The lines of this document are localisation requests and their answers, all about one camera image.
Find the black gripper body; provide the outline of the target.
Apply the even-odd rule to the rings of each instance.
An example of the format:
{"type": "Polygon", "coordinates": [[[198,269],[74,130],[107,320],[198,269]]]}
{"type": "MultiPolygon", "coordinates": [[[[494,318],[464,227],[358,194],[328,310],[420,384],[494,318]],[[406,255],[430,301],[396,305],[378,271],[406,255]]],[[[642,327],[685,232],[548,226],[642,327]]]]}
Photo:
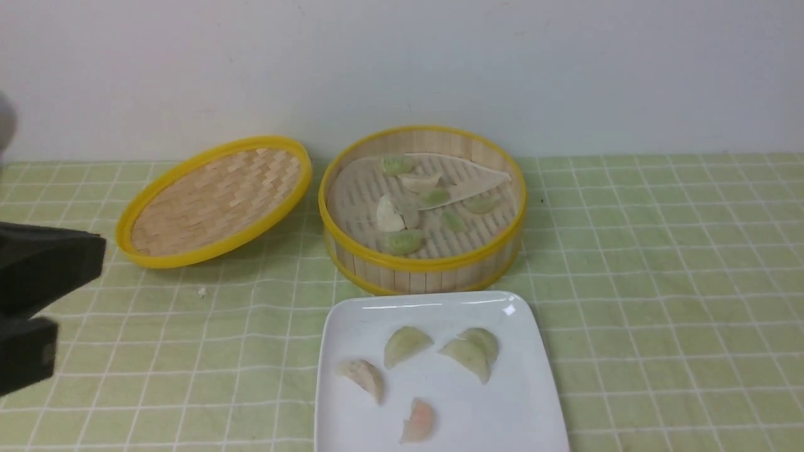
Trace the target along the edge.
{"type": "Polygon", "coordinates": [[[91,232],[2,222],[2,317],[28,320],[99,278],[106,247],[91,232]]]}

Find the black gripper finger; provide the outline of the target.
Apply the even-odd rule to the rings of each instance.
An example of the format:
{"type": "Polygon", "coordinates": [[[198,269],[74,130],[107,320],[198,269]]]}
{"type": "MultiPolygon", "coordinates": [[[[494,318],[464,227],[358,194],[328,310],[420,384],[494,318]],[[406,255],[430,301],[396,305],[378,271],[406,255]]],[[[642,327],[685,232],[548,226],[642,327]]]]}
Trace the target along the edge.
{"type": "Polygon", "coordinates": [[[58,323],[47,317],[1,320],[1,397],[55,374],[58,323]]]}

